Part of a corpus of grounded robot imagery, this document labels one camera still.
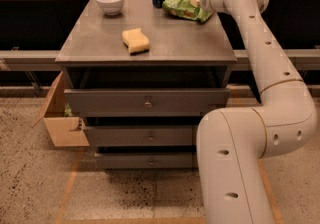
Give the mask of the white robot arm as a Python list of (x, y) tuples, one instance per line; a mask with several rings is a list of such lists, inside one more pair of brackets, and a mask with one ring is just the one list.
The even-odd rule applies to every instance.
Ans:
[(312, 138), (317, 110), (310, 92), (261, 13), (269, 0), (200, 0), (232, 16), (261, 99), (259, 106), (220, 108), (197, 129), (206, 224), (275, 224), (257, 161), (293, 152)]

